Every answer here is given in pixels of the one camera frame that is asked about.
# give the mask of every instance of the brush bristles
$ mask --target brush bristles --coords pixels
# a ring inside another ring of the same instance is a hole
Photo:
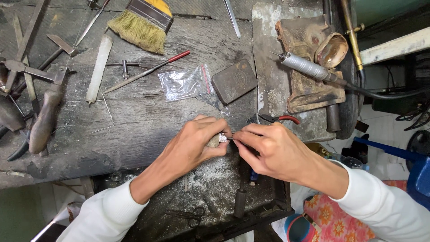
[[[126,41],[144,50],[164,54],[166,33],[147,19],[124,10],[119,16],[109,20],[107,25]]]

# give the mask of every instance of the wooden workbench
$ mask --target wooden workbench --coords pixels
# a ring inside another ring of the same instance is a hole
[[[322,9],[321,1],[314,0],[263,1]],[[15,57],[18,48],[12,17],[14,14],[19,16],[25,31],[36,2],[37,0],[0,0],[0,56],[7,59]],[[123,11],[128,3],[128,0],[112,0],[77,47],[79,54],[69,60],[69,56],[63,53],[49,70],[55,71],[55,64],[59,63],[77,71],[66,81],[66,94],[58,116],[59,129],[48,144],[49,156],[41,158],[27,153],[17,161],[7,162],[6,158],[22,143],[20,134],[9,132],[0,140],[0,170],[13,169],[29,175],[24,178],[2,176],[0,188],[148,166],[182,125],[199,113],[226,118],[233,131],[256,121],[256,89],[228,106],[223,106],[215,93],[166,102],[157,74],[195,68],[206,63],[214,75],[242,59],[247,59],[254,65],[251,19],[252,6],[257,1],[231,0],[242,34],[241,39],[237,39],[234,33],[223,1],[167,2],[175,20],[167,35],[166,55],[143,51],[108,30],[107,34],[114,39],[108,62],[127,59],[129,62],[141,62],[150,68],[185,50],[190,50],[191,54],[105,95],[115,124],[108,129],[91,133],[112,125],[101,98],[90,107],[84,101],[106,22]],[[87,9],[85,0],[50,0],[42,11],[42,21],[30,42],[30,65],[38,66],[58,48],[46,34],[56,34],[73,45],[78,33],[82,32],[95,13],[96,10]],[[131,75],[142,71],[142,68],[129,67]],[[121,80],[121,67],[108,66],[104,72],[101,90]],[[40,100],[49,84],[40,80],[35,80],[34,83]],[[27,91],[23,92],[18,103],[25,111],[30,111]]]

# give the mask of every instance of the hammer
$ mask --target hammer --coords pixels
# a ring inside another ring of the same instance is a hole
[[[54,43],[56,43],[59,48],[53,52],[37,69],[38,70],[45,70],[46,67],[48,67],[63,51],[65,51],[67,54],[69,54],[71,57],[78,54],[78,51],[73,49],[69,44],[67,44],[64,40],[62,40],[57,35],[53,34],[47,34],[48,38],[50,38]],[[17,88],[15,88],[14,91],[12,91],[12,97],[14,99],[17,99],[21,96],[22,91],[24,91],[27,88],[27,83],[24,81],[22,82]]]

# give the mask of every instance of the white sleeve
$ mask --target white sleeve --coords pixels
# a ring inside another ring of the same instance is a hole
[[[149,202],[141,205],[133,200],[130,182],[106,189],[85,201],[79,215],[57,242],[121,241]]]
[[[352,217],[389,242],[429,242],[430,211],[406,192],[363,170],[342,165],[349,175],[345,196],[332,199]]]

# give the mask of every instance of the right hand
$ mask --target right hand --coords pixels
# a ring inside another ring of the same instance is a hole
[[[240,156],[262,175],[300,184],[313,162],[323,159],[281,123],[250,124],[233,134]],[[254,155],[244,144],[260,152]]]

